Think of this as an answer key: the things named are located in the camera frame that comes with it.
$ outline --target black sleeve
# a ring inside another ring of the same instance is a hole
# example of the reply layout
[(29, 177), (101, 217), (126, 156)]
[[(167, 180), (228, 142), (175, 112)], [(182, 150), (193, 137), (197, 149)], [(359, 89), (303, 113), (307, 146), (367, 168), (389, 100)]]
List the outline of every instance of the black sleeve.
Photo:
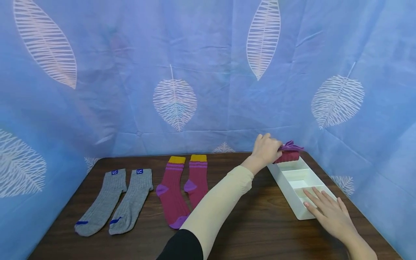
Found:
[(156, 260), (203, 260), (202, 247), (196, 236), (181, 229), (169, 239)]

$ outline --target wooden table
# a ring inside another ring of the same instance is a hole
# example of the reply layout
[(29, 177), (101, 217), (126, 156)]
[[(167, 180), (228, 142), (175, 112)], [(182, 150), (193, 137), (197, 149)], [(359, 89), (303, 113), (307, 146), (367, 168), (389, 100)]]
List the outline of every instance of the wooden table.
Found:
[[(248, 155), (209, 154), (209, 188)], [(181, 187), (189, 173), (190, 155), (185, 157), (187, 162)], [(334, 195), (343, 199), (357, 230), (377, 252), (379, 260), (401, 259), (312, 157), (303, 153), (302, 158)], [(98, 195), (105, 172), (126, 168), (128, 185), (133, 169), (151, 168), (156, 189), (168, 160), (169, 156), (150, 156), (98, 161), (29, 259), (154, 260), (175, 233), (166, 224), (155, 191), (149, 194), (133, 230), (126, 234), (110, 236), (107, 223), (97, 234), (84, 238), (74, 232), (74, 224)], [(189, 204), (184, 192), (183, 197)], [(269, 170), (264, 168), (254, 179), (252, 189), (240, 199), (224, 223), (209, 259), (346, 260), (348, 257), (344, 246), (316, 220), (299, 221), (295, 218)]]

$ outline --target person's left hand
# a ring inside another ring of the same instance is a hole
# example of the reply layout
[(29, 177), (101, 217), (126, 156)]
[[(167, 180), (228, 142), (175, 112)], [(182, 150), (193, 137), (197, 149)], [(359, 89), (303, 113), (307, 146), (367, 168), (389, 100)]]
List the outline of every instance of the person's left hand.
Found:
[(282, 152), (278, 149), (283, 143), (275, 138), (271, 138), (267, 133), (264, 136), (259, 134), (254, 143), (254, 149), (252, 154), (241, 164), (254, 175), (261, 169), (266, 167), (269, 163), (273, 163), (280, 156)]

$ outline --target fabric backdrop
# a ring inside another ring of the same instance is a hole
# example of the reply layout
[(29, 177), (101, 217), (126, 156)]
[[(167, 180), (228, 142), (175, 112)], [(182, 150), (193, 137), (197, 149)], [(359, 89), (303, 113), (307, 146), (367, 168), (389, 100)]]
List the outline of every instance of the fabric backdrop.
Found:
[(416, 3), (3, 0), (0, 254), (99, 158), (294, 140), (416, 259)]

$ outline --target magenta sock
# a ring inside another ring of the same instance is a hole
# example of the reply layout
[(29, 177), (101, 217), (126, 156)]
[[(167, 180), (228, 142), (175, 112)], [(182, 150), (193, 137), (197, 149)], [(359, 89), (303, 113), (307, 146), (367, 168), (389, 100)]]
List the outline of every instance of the magenta sock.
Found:
[(179, 187), (184, 164), (185, 157), (171, 156), (166, 165), (162, 183), (156, 188), (156, 194), (162, 202), (165, 219), (173, 229), (180, 229), (191, 213)]
[(192, 155), (189, 162), (189, 179), (184, 186), (188, 193), (191, 205), (195, 208), (208, 192), (207, 184), (207, 156)]

